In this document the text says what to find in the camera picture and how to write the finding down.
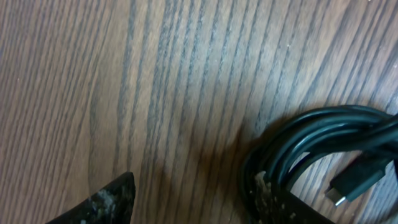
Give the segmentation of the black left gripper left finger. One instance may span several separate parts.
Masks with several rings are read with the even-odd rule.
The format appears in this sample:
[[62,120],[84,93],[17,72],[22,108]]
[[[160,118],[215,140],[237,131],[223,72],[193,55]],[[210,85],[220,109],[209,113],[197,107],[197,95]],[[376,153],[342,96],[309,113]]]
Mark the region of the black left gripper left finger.
[[49,221],[50,224],[129,224],[136,186],[134,174],[125,172],[71,210]]

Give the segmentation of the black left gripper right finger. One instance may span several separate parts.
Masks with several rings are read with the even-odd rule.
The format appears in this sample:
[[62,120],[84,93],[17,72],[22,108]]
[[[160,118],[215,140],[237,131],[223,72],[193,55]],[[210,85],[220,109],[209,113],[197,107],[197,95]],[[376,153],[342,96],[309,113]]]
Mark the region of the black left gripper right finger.
[[288,190],[271,182],[264,171],[254,176],[254,221],[262,224],[333,224]]

